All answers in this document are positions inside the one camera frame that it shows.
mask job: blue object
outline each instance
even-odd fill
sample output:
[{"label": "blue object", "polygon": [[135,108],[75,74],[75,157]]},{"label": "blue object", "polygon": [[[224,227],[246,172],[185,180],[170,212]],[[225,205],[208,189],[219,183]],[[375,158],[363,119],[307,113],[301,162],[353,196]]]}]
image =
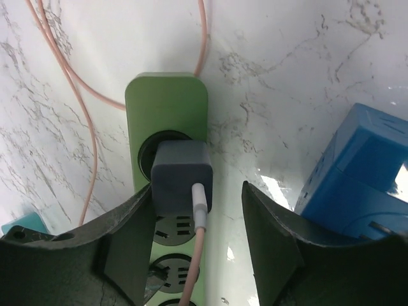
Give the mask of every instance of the blue object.
[{"label": "blue object", "polygon": [[45,227],[41,217],[36,212],[25,215],[20,219],[14,220],[13,222],[1,226],[1,231],[3,232],[3,234],[7,234],[7,232],[15,225],[23,226],[25,228],[29,228],[30,230],[48,234],[47,228]]},{"label": "blue object", "polygon": [[356,238],[408,231],[407,167],[408,122],[355,104],[303,187],[295,212]]}]

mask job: white marble surface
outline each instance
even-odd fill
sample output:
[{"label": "white marble surface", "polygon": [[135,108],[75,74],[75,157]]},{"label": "white marble surface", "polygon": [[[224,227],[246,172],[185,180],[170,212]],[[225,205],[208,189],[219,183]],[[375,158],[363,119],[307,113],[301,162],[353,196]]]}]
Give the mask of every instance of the white marble surface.
[{"label": "white marble surface", "polygon": [[[192,71],[196,1],[60,0],[58,43],[87,82],[124,100],[144,71]],[[0,0],[0,224],[39,210],[53,233],[76,226],[91,175],[80,107],[23,0]],[[408,2],[207,0],[215,168],[208,305],[258,305],[240,201],[244,180],[293,207],[355,102],[408,119]],[[84,98],[99,138],[87,220],[132,192],[125,113]]]}]

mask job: cable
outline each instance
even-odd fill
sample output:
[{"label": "cable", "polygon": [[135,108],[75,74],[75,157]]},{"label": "cable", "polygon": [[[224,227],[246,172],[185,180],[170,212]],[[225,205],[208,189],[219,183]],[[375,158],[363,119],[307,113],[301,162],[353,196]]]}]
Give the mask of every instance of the cable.
[{"label": "cable", "polygon": [[62,54],[61,50],[59,50],[59,47],[57,46],[57,43],[55,41],[54,35],[52,34],[51,28],[50,28],[50,24],[48,23],[48,20],[45,16],[45,10],[44,10],[44,5],[43,5],[43,0],[39,0],[38,1],[38,8],[40,11],[40,15],[41,18],[43,19],[43,27],[40,27],[41,24],[38,24],[38,26],[40,27],[41,32],[43,33],[44,38],[47,40],[50,40],[51,45],[53,46],[53,48],[55,49],[55,51],[58,53],[58,56],[61,58],[61,60],[64,63],[64,67],[65,69],[68,70],[69,73],[71,73],[71,75],[73,76],[73,78],[82,85],[82,87],[84,89],[86,89],[90,94],[92,94],[95,98],[100,99],[101,101],[115,107],[118,108],[119,110],[126,110],[126,106],[123,105],[122,103],[116,102],[100,93],[98,93],[97,91],[95,91],[92,87],[90,87],[88,84],[86,84],[78,75],[77,73],[74,71],[74,69],[72,69],[72,67],[69,65],[69,62],[66,60],[66,58],[64,57],[64,55]]},{"label": "cable", "polygon": [[[36,11],[35,11],[33,5],[31,4],[30,0],[25,0],[25,2],[27,3],[31,13],[33,14],[36,23],[40,25],[40,29],[43,29],[42,25],[41,25],[41,22],[40,22],[40,19],[38,18],[37,14],[36,14]],[[50,46],[51,50],[53,51],[53,53],[55,55],[55,58],[57,59],[57,62],[60,65],[60,67],[62,69],[62,72],[64,73],[64,76],[66,77],[66,80],[69,83],[69,86],[71,87],[72,91],[74,92],[74,95],[77,98],[77,100],[78,100],[78,102],[79,102],[79,104],[81,106],[82,111],[84,112],[85,118],[86,118],[87,123],[88,123],[89,132],[91,134],[92,151],[93,151],[93,154],[94,154],[94,164],[93,164],[93,167],[92,167],[91,183],[89,184],[88,193],[87,193],[87,196],[85,198],[84,207],[82,209],[82,214],[81,214],[81,217],[80,217],[79,225],[81,226],[84,223],[85,214],[86,214],[86,211],[87,211],[88,206],[89,206],[89,201],[91,200],[92,191],[94,189],[95,180],[96,180],[96,172],[97,172],[97,169],[98,169],[98,149],[96,147],[96,135],[95,135],[95,130],[94,130],[94,124],[92,123],[91,116],[89,115],[88,109],[85,106],[85,103],[84,103],[84,101],[83,101],[83,99],[81,97],[81,94],[79,93],[78,89],[75,87],[75,84],[73,83],[71,77],[69,76],[68,71],[65,69],[63,61],[56,54],[56,51],[52,47],[52,44],[51,44],[50,40],[47,40],[47,42],[48,42],[48,45]]]},{"label": "cable", "polygon": [[200,269],[201,256],[203,254],[205,230],[207,228],[207,199],[203,184],[194,184],[191,188],[193,194],[193,214],[194,230],[196,232],[196,242],[194,252],[191,258],[189,271],[187,273],[186,283],[178,306],[189,306],[194,285],[196,284],[198,271]]},{"label": "cable", "polygon": [[[54,54],[54,57],[57,59],[58,64],[60,65],[62,72],[64,73],[65,77],[67,78],[67,81],[69,85],[71,86],[78,102],[80,103],[81,109],[84,112],[85,118],[87,119],[88,122],[88,127],[89,131],[91,132],[91,140],[92,140],[92,149],[93,149],[93,154],[94,154],[94,164],[92,167],[92,177],[91,177],[91,183],[89,186],[89,190],[87,193],[87,196],[85,198],[84,202],[84,207],[82,209],[81,217],[80,217],[80,222],[79,226],[81,226],[84,223],[85,215],[87,208],[89,206],[89,202],[91,200],[92,196],[92,191],[94,189],[95,185],[95,180],[96,180],[96,172],[98,169],[98,152],[96,148],[96,135],[95,135],[95,130],[94,126],[91,120],[91,117],[89,116],[88,110],[85,106],[85,103],[78,91],[78,89],[75,87],[72,78],[74,78],[85,90],[87,90],[90,94],[92,94],[94,97],[100,99],[101,101],[105,102],[108,105],[111,105],[115,108],[118,108],[119,110],[125,110],[126,111],[126,106],[123,105],[122,103],[119,103],[115,100],[112,100],[99,92],[95,91],[92,87],[90,87],[84,80],[81,79],[80,76],[75,72],[75,70],[69,65],[69,62],[66,60],[64,57],[64,54],[61,52],[59,49],[54,35],[52,34],[50,24],[48,23],[47,17],[45,16],[45,10],[44,10],[44,4],[43,0],[38,1],[38,8],[40,11],[41,18],[43,22],[41,23],[41,20],[37,16],[37,13],[34,9],[34,6],[31,4],[30,0],[25,0],[25,3],[28,5],[31,15],[33,15],[34,20],[40,29],[45,41],[47,42],[48,46],[50,47],[52,53]],[[205,5],[204,5],[204,0],[198,0],[198,7],[200,9],[200,18],[201,18],[201,47],[200,47],[200,55],[198,57],[198,62],[196,65],[196,69],[194,71],[194,75],[198,77],[203,69],[204,61],[205,61],[205,51],[207,47],[207,16],[205,13]]]},{"label": "cable", "polygon": [[205,15],[205,5],[204,0],[198,0],[198,8],[200,9],[201,17],[201,47],[200,47],[200,56],[198,57],[198,62],[194,75],[198,77],[203,69],[204,60],[205,60],[205,49],[207,47],[207,17]]}]

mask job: teal object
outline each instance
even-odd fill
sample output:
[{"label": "teal object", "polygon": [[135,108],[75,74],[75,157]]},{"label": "teal object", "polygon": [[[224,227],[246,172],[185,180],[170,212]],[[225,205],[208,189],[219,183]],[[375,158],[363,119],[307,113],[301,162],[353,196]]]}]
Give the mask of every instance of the teal object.
[{"label": "teal object", "polygon": [[7,234],[7,232],[13,227],[13,226],[23,226],[25,228],[29,228],[30,230],[33,231],[39,231],[40,233],[48,234],[47,227],[44,225],[43,220],[41,217],[36,213],[32,212],[31,214],[25,215],[21,217],[20,219],[14,220],[13,222],[10,222],[8,224],[5,224],[1,226],[1,231],[3,234]]}]

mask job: charger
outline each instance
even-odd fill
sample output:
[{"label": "charger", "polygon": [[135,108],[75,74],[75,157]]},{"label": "charger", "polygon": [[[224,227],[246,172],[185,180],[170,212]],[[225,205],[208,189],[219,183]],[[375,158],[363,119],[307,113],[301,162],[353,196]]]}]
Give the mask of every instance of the charger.
[{"label": "charger", "polygon": [[213,170],[207,144],[198,140],[169,140],[159,144],[150,173],[156,214],[193,215],[193,191],[205,194],[212,208]]}]

